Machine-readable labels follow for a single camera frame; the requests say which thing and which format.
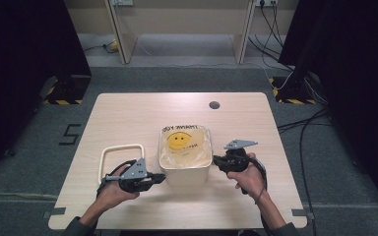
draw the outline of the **black and yellow hazard tape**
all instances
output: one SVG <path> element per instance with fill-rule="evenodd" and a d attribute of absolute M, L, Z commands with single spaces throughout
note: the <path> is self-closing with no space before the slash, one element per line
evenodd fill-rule
<path fill-rule="evenodd" d="M 88 88 L 91 78 L 72 78 L 71 87 L 64 88 L 65 85 L 57 81 L 48 91 L 43 104 L 54 105 L 77 105 L 81 104 Z"/>
<path fill-rule="evenodd" d="M 273 95 L 275 100 L 279 103 L 290 103 L 290 104 L 316 104 L 315 99 L 310 97 L 310 95 L 301 95 L 302 98 L 297 97 L 286 97 L 286 94 L 281 94 L 281 91 L 277 88 L 280 87 L 281 83 L 275 84 L 274 79 L 269 79 L 270 84 L 273 88 Z"/>

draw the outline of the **white plastic container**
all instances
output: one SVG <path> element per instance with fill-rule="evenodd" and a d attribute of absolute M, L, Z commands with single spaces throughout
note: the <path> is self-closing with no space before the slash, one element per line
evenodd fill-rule
<path fill-rule="evenodd" d="M 212 153 L 210 132 L 204 126 L 167 126 L 160 133 L 158 163 L 169 186 L 205 183 Z"/>

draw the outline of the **yellow smiley face sticker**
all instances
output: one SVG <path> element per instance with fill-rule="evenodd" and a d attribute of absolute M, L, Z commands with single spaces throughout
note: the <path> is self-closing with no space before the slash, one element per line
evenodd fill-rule
<path fill-rule="evenodd" d="M 172 149 L 180 150 L 185 148 L 190 138 L 191 136 L 184 132 L 173 133 L 167 138 L 168 146 Z"/>

